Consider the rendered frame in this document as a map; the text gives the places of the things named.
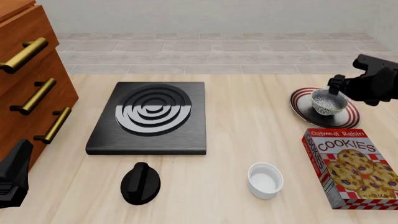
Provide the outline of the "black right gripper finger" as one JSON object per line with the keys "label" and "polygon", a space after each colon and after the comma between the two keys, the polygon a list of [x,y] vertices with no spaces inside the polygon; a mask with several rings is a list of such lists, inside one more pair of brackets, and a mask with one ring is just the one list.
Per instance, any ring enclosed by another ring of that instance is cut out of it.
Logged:
{"label": "black right gripper finger", "polygon": [[345,87],[345,76],[337,74],[333,78],[330,78],[327,84],[328,92],[331,95],[338,95],[340,91],[344,90]]}

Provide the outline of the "flat black stove plate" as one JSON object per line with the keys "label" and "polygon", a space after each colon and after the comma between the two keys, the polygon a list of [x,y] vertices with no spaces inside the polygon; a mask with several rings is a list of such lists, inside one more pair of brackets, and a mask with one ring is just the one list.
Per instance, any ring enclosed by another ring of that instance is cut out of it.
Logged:
{"label": "flat black stove plate", "polygon": [[118,82],[86,144],[90,155],[204,155],[204,82]]}

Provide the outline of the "wooden cabinet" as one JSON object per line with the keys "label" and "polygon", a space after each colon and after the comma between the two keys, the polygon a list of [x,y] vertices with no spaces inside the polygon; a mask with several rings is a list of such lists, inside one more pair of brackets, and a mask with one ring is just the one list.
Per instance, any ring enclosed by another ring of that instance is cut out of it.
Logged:
{"label": "wooden cabinet", "polygon": [[0,0],[0,161],[27,139],[35,164],[78,100],[58,45],[35,0]]}

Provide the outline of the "round black stove knob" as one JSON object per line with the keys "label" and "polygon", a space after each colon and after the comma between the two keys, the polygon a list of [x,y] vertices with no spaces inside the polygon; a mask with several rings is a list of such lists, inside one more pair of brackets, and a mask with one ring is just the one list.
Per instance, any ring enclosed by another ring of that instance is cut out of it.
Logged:
{"label": "round black stove knob", "polygon": [[161,181],[157,171],[145,162],[134,165],[121,181],[121,194],[131,205],[149,203],[160,191]]}

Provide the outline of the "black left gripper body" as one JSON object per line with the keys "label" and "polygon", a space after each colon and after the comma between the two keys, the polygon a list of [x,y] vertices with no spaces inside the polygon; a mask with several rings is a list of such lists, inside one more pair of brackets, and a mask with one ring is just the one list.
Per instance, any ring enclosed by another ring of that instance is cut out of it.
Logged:
{"label": "black left gripper body", "polygon": [[20,207],[29,191],[29,161],[12,168],[0,163],[0,208]]}

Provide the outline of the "plate with red rings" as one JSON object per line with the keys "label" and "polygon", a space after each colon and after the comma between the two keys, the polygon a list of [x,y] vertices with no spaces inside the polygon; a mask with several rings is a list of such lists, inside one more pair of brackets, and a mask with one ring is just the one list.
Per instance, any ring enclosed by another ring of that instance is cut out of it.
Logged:
{"label": "plate with red rings", "polygon": [[348,102],[345,110],[335,115],[321,115],[312,107],[311,93],[319,87],[304,87],[295,90],[289,98],[293,111],[302,119],[321,128],[357,128],[361,124],[361,113]]}

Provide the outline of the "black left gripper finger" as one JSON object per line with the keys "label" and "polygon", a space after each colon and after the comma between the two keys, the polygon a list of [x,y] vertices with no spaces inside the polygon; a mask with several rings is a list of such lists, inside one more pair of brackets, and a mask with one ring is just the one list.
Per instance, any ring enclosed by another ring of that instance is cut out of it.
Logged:
{"label": "black left gripper finger", "polygon": [[10,152],[9,176],[16,178],[29,169],[33,145],[27,139],[21,139]]}

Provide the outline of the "patterned black and white bowl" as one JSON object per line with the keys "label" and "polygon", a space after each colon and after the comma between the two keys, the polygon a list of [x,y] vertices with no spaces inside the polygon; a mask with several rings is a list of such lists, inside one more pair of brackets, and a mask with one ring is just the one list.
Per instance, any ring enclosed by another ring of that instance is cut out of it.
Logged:
{"label": "patterned black and white bowl", "polygon": [[348,105],[348,100],[343,95],[332,95],[328,89],[316,89],[312,91],[310,98],[313,109],[324,116],[336,115]]}

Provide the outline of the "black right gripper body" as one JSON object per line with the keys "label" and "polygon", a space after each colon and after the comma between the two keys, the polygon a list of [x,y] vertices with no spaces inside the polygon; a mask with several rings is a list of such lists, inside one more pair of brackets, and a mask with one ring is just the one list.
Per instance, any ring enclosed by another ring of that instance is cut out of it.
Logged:
{"label": "black right gripper body", "polygon": [[341,92],[368,106],[398,100],[398,70],[380,70],[372,76],[349,78]]}

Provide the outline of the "oatmeal raisin cookies box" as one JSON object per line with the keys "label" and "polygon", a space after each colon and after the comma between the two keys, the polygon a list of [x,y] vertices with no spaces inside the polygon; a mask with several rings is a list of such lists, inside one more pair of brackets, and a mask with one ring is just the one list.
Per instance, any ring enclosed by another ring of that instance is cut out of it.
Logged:
{"label": "oatmeal raisin cookies box", "polygon": [[302,143],[332,208],[398,210],[398,175],[362,129],[309,128]]}

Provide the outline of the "white ramekin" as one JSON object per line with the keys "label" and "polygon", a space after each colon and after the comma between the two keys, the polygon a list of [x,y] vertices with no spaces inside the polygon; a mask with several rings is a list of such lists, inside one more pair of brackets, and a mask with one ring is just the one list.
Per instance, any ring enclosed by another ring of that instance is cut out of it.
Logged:
{"label": "white ramekin", "polygon": [[255,197],[269,200],[280,192],[284,185],[282,173],[272,164],[258,162],[250,166],[247,174],[248,190]]}

